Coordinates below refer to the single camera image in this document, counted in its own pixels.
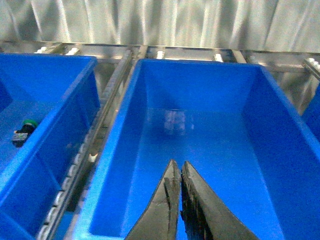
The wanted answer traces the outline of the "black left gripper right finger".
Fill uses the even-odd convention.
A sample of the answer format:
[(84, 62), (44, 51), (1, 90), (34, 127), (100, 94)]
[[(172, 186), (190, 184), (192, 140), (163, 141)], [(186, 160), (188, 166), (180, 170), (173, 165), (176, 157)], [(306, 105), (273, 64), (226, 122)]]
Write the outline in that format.
[(189, 240), (257, 240), (213, 191), (194, 166), (181, 169), (181, 218)]

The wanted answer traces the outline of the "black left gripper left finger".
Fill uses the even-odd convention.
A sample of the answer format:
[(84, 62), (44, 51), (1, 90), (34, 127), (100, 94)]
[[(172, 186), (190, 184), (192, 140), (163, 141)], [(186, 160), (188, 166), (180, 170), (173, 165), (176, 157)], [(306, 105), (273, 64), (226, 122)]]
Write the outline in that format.
[(175, 240), (181, 194), (181, 171), (170, 159), (149, 203), (127, 236), (127, 240)]

